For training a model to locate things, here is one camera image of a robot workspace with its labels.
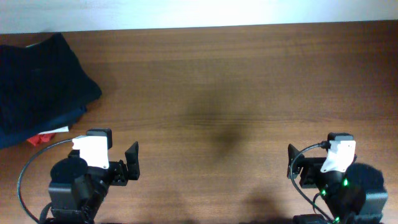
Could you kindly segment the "black shorts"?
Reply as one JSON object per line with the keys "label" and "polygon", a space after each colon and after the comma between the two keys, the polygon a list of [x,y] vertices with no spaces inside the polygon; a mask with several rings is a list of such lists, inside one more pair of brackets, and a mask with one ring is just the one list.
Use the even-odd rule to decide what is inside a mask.
{"label": "black shorts", "polygon": [[1,46],[1,128],[6,134],[35,128],[101,94],[62,34],[31,47]]}

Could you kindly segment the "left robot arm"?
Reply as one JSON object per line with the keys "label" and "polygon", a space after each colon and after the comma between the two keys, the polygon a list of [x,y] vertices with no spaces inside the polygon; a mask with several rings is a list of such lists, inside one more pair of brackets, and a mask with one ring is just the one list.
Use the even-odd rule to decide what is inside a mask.
{"label": "left robot arm", "polygon": [[57,162],[50,171],[51,202],[41,211],[40,223],[94,223],[95,216],[113,186],[138,180],[139,143],[125,152],[126,162],[110,162],[109,168],[90,167],[77,150]]}

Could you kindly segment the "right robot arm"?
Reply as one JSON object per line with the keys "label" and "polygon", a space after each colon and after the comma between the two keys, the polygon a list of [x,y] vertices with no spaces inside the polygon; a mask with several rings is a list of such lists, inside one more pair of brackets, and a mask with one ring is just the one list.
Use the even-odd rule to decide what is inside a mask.
{"label": "right robot arm", "polygon": [[327,140],[299,151],[288,146],[287,178],[318,212],[294,223],[380,223],[388,193],[382,172],[356,163],[354,140]]}

